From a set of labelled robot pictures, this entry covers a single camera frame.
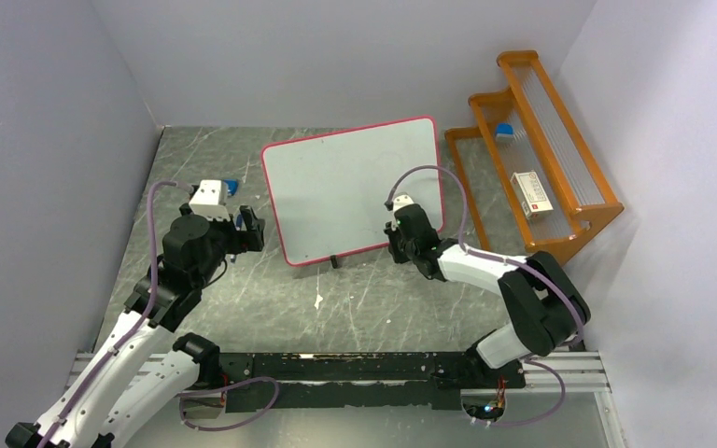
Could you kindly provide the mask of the pink framed whiteboard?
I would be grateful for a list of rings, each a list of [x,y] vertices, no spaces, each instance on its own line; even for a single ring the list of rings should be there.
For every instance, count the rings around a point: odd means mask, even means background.
[[[444,194],[435,120],[398,119],[267,145],[260,156],[285,262],[301,267],[387,245],[390,191],[436,230]]]

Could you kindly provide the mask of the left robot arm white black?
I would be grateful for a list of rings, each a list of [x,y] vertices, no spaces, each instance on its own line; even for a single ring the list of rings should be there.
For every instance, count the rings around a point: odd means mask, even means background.
[[[188,205],[180,211],[107,342],[56,403],[8,432],[7,446],[123,447],[177,394],[227,383],[219,347],[194,333],[179,337],[149,373],[139,373],[201,301],[218,267],[264,248],[265,222],[249,206],[239,209],[240,226],[196,215]]]

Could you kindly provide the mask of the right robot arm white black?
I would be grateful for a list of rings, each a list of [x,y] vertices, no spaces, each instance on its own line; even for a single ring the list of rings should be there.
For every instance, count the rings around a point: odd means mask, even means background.
[[[509,321],[478,340],[466,363],[469,379],[491,385],[506,364],[583,337],[591,318],[588,305],[555,257],[539,251],[528,257],[503,256],[443,239],[423,207],[402,196],[385,204],[391,214],[384,232],[398,264],[411,262],[428,280],[459,282],[502,298]]]

